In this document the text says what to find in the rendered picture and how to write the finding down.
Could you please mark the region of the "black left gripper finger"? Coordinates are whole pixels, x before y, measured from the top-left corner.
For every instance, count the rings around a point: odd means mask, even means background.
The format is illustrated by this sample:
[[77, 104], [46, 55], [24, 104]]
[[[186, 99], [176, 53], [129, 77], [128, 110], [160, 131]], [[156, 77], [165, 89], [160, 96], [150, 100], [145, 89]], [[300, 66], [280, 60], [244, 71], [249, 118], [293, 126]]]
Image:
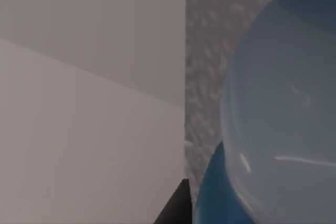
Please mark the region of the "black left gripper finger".
[[191, 224], [191, 193], [188, 179], [182, 179], [153, 224]]

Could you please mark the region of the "pale blue plastic bottle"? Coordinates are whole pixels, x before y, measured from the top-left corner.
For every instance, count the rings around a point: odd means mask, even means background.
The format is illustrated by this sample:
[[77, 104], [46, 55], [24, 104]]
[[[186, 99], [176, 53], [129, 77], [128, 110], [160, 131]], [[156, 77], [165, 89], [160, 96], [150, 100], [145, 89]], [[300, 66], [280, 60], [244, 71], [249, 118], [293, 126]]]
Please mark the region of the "pale blue plastic bottle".
[[227, 68], [194, 224], [336, 224], [336, 0], [271, 0]]

